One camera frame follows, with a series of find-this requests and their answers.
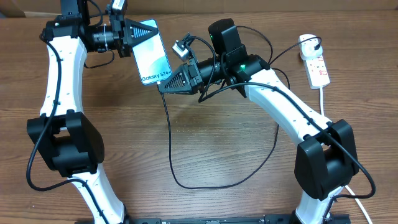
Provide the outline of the black smartphone blue screen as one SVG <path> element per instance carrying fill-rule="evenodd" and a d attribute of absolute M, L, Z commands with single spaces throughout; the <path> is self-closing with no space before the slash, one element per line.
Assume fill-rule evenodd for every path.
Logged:
<path fill-rule="evenodd" d="M 150 85 L 168 79 L 172 69 L 165 47 L 158 34 L 132 48 L 140 80 L 143 85 Z"/>

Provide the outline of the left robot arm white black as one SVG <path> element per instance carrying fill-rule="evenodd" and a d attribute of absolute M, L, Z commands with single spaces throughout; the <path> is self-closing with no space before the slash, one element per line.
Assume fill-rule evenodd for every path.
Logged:
<path fill-rule="evenodd" d="M 39 36 L 49 53 L 47 91 L 39 117 L 27 122 L 27 133 L 32 153 L 40 154 L 63 184 L 76 187 L 94 223 L 131 223 L 104 171 L 103 138 L 83 112 L 83 71 L 88 53 L 128 57 L 133 47 L 159 31 L 126 19 L 126 1 L 111 1 L 99 12 L 109 17 L 109 24 L 91 24 L 88 6 L 88 1 L 62 1 L 61 14 Z"/>

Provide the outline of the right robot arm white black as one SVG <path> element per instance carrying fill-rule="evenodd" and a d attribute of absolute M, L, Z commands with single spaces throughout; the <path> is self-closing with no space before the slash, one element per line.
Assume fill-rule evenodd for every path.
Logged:
<path fill-rule="evenodd" d="M 265 215 L 263 223 L 349 223 L 347 214 L 331 212 L 334 202 L 359 171 L 354 134 L 344 120 L 333 122 L 294 95 L 278 78 L 269 61 L 249 54 L 232 19 L 208 28 L 207 46 L 212 56 L 198 61 L 186 35 L 173 46 L 181 66 L 161 82 L 161 94 L 200 94 L 212 97 L 209 87 L 224 81 L 265 110 L 291 138 L 297 148 L 294 174 L 302 196 L 290 214 Z"/>

